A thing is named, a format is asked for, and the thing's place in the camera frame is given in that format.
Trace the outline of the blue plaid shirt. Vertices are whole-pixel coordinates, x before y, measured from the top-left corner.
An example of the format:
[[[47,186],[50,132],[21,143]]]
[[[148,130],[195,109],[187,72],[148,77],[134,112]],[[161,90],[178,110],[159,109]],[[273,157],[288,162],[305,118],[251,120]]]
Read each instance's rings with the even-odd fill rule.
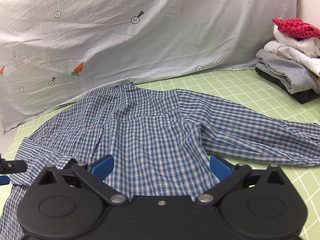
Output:
[[[189,90],[147,90],[127,82],[90,92],[21,142],[28,169],[10,177],[1,239],[20,239],[19,202],[46,165],[114,157],[105,183],[133,196],[197,197],[218,183],[208,157],[319,164],[319,126],[269,118],[243,105]]]

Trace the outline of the green grid mat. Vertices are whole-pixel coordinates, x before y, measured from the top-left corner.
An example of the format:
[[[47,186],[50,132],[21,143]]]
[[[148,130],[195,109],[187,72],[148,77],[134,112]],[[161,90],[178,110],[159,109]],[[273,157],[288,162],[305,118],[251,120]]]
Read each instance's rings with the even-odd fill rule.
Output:
[[[131,81],[123,81],[115,88],[127,82],[133,84]],[[134,86],[147,90],[182,89],[209,94],[238,103],[269,118],[302,124],[317,124],[319,126],[318,99],[300,104],[280,88],[264,80],[253,70],[207,72]],[[21,125],[11,146],[6,152],[2,153],[2,157],[7,160],[17,159],[16,153],[24,138],[32,135],[43,123],[80,100],[78,99],[69,106]],[[274,164],[234,157],[221,157],[233,164],[246,163],[256,169],[265,169],[268,165]],[[302,238],[319,239],[319,164],[315,166],[277,165],[281,167],[297,189],[308,209],[308,218],[301,232]],[[11,191],[12,183],[1,187],[1,216]]]

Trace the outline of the grey folded sweater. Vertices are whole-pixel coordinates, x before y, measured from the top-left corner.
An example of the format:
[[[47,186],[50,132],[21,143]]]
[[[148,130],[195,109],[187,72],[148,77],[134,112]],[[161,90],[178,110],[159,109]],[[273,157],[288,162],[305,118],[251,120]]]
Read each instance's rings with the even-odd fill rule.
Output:
[[[315,75],[296,61],[284,59],[264,49],[256,53],[256,68],[276,78],[290,94],[313,90],[319,94],[319,84]]]

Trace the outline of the grey printed backdrop sheet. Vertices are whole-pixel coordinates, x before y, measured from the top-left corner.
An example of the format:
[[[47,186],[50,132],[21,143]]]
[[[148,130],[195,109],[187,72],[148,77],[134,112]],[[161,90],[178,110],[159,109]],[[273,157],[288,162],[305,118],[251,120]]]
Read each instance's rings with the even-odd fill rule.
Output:
[[[297,0],[1,0],[1,126],[98,87],[251,69]]]

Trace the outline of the white folded garment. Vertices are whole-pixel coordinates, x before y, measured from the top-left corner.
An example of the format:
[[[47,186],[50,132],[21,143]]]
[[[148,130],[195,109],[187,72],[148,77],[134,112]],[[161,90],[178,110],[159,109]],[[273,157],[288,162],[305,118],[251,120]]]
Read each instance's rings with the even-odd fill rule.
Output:
[[[275,40],[265,44],[264,50],[296,61],[319,77],[319,38],[309,37],[299,41],[280,32],[276,25],[273,35]]]

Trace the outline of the red checked garment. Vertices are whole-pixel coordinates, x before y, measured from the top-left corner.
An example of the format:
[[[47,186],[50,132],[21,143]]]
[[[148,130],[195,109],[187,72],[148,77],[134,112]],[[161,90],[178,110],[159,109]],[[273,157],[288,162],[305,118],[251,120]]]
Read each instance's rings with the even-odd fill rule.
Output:
[[[284,20],[273,18],[272,22],[278,27],[278,30],[284,34],[296,38],[320,38],[320,30],[309,23],[303,22],[300,18]]]

